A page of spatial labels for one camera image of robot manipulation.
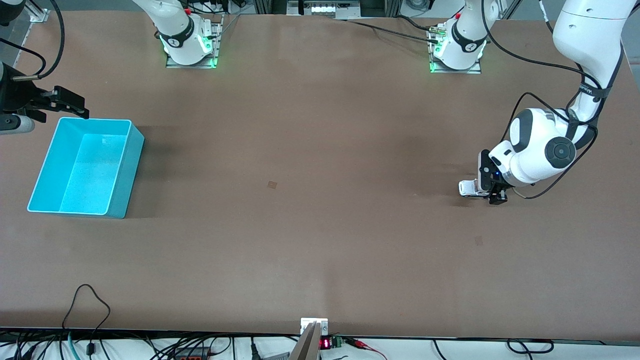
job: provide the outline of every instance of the gray circular joint cap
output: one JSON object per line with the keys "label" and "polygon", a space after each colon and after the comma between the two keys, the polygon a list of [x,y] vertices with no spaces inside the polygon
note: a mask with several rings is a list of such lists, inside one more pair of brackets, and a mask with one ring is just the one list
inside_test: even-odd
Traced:
{"label": "gray circular joint cap", "polygon": [[571,140],[557,136],[547,142],[545,156],[554,168],[566,168],[575,159],[575,145]]}

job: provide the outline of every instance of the brown table surface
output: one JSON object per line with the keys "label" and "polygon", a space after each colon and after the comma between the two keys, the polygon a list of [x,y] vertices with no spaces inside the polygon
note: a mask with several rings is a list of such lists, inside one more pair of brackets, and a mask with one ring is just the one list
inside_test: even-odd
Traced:
{"label": "brown table surface", "polygon": [[[296,332],[321,316],[355,334],[640,340],[640,97],[627,65],[588,156],[538,200],[495,207],[461,198],[458,181],[522,92],[564,106],[575,74],[493,45],[482,75],[430,74],[424,43],[269,15],[239,19],[218,69],[168,70],[144,13],[65,24],[63,61],[40,86],[133,120],[145,147],[127,218],[94,220],[26,211],[64,115],[0,139],[1,325],[59,326],[88,282],[112,328]],[[494,29],[517,53],[571,64],[542,22]],[[26,45],[52,61],[55,17]],[[21,56],[24,72],[36,66]],[[69,326],[104,316],[88,291],[77,306]]]}

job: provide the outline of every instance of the blue plastic bin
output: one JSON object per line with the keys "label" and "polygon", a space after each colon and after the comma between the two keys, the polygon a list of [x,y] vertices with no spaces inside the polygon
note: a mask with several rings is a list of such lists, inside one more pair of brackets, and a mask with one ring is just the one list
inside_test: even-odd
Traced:
{"label": "blue plastic bin", "polygon": [[144,141],[130,120],[61,118],[27,210],[124,218]]}

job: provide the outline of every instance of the teal cable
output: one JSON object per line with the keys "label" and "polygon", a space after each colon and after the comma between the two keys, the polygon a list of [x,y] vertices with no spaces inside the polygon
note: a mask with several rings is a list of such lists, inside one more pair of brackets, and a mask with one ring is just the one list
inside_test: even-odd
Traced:
{"label": "teal cable", "polygon": [[69,331],[69,335],[67,336],[67,341],[69,342],[69,348],[71,348],[71,354],[74,355],[76,360],[80,360],[78,353],[76,352],[76,348],[74,347],[74,342],[71,340],[71,332]]}

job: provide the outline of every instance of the white surface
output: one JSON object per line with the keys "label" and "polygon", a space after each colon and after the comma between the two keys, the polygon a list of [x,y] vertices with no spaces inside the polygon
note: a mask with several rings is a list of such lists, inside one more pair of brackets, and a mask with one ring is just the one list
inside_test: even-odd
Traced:
{"label": "white surface", "polygon": [[[388,360],[439,360],[440,357],[436,353],[435,347],[431,340],[398,340],[398,339],[362,339],[372,348],[379,350],[387,356]],[[172,342],[169,340],[154,340],[156,347],[165,347]],[[221,338],[216,340],[212,347],[215,352],[222,351],[227,346],[228,340]],[[236,338],[236,359],[250,360],[251,348],[249,338]],[[84,354],[87,341],[80,341],[76,345],[82,360],[88,359]],[[96,354],[93,360],[106,360],[100,344],[96,341]],[[290,352],[295,346],[295,342],[288,338],[256,338],[255,344],[258,348],[260,356],[266,358]],[[153,355],[153,350],[141,340],[106,340],[104,345],[109,352],[111,360],[148,360]],[[506,346],[504,342],[489,341],[455,341],[455,340],[438,340],[438,345],[447,360],[497,360],[497,359],[514,359],[526,360],[526,356],[514,354]],[[548,345],[527,344],[530,350],[541,350]],[[6,359],[13,356],[15,346],[7,346],[0,348],[0,359]],[[73,359],[67,342],[63,342],[63,353],[65,359]],[[383,360],[382,357],[374,352],[359,350],[349,345],[343,345],[341,348],[331,350],[323,350],[321,356],[324,360],[333,360],[338,357],[347,355],[345,360]],[[605,346],[605,345],[573,345],[573,344],[556,344],[555,350],[549,354],[533,355],[535,360],[631,360],[640,359],[640,347],[622,347],[622,346]],[[54,343],[49,347],[45,360],[59,359],[58,344]],[[217,356],[210,357],[213,360],[233,360],[232,347]]]}

